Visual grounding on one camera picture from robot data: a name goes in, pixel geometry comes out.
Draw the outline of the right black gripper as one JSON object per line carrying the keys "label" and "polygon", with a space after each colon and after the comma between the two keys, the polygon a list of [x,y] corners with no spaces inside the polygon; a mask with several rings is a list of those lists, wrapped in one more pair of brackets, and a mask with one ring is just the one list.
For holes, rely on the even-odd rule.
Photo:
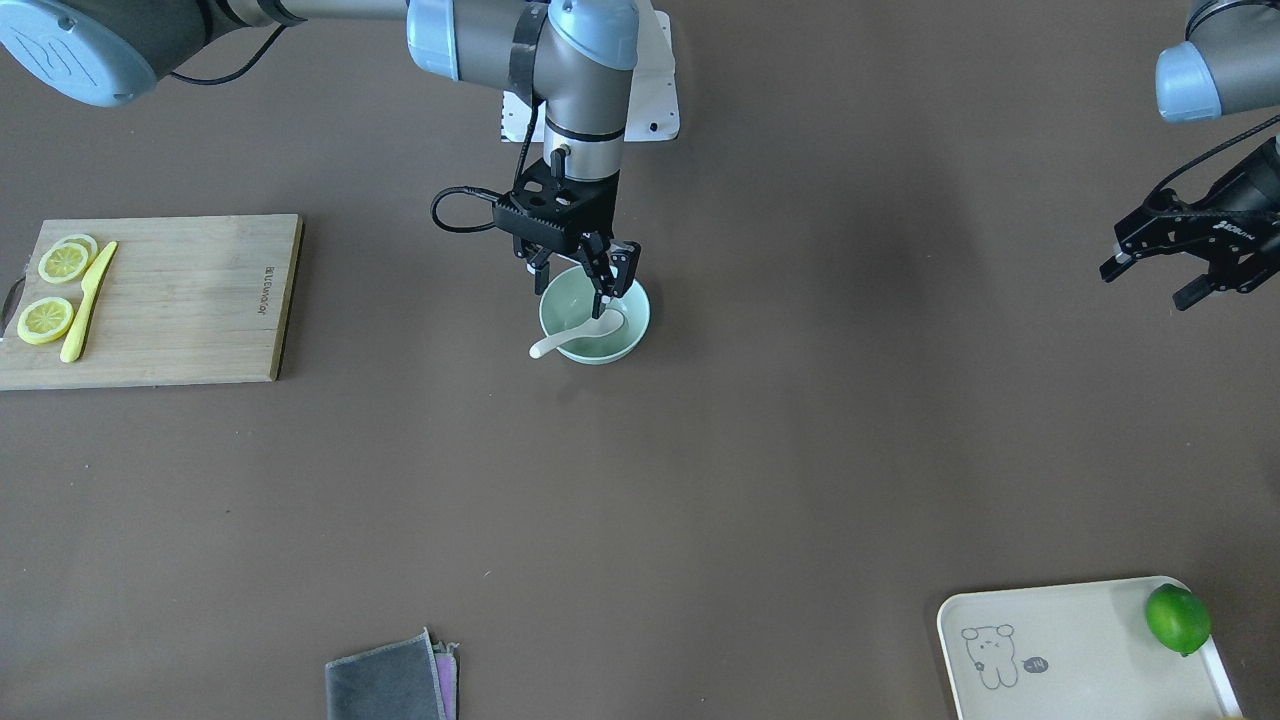
{"label": "right black gripper", "polygon": [[632,287],[643,247],[637,242],[613,241],[613,219],[620,176],[599,181],[563,179],[559,218],[566,227],[562,258],[580,263],[591,282],[591,319],[598,319],[609,297],[622,299]]}

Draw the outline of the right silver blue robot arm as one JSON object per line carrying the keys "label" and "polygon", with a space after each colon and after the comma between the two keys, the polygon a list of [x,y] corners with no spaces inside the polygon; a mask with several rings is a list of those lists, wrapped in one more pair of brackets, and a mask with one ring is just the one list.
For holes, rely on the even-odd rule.
{"label": "right silver blue robot arm", "polygon": [[543,123],[541,158],[485,192],[490,228],[511,234],[535,293],[553,256],[576,263],[599,316],[635,277],[640,247],[612,222],[643,18],[634,1],[5,1],[3,47],[76,101],[119,108],[179,77],[238,29],[276,35],[314,20],[387,20],[412,63],[515,94]]}

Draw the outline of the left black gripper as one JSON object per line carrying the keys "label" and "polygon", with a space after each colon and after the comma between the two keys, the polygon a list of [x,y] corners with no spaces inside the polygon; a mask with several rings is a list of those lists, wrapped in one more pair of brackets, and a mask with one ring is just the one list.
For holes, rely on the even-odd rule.
{"label": "left black gripper", "polygon": [[[1204,199],[1204,210],[1215,214],[1213,227],[1249,241],[1277,236],[1279,156],[1277,141],[1268,138],[1220,178]],[[1114,282],[1138,261],[1157,258],[1155,250],[1117,250],[1100,265],[1100,278]],[[1208,270],[1172,296],[1176,310],[1185,311],[1213,293],[1251,293],[1279,272],[1277,255],[1252,252],[1210,261]]]}

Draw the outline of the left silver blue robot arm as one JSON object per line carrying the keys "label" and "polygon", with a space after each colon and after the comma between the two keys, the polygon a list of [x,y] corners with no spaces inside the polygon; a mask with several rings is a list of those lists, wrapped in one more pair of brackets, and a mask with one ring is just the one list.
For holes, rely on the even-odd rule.
{"label": "left silver blue robot arm", "polygon": [[[1158,113],[1169,123],[1188,123],[1276,108],[1277,78],[1277,3],[1193,1],[1184,40],[1157,59]],[[1215,293],[1249,293],[1276,275],[1276,137],[1245,155],[1194,202],[1179,199],[1170,186],[1213,155],[1276,128],[1277,118],[1271,117],[1161,179],[1138,208],[1115,224],[1114,255],[1100,266],[1101,279],[1112,282],[1147,258],[1198,258],[1206,261],[1206,272],[1172,296],[1175,309],[1185,311]]]}

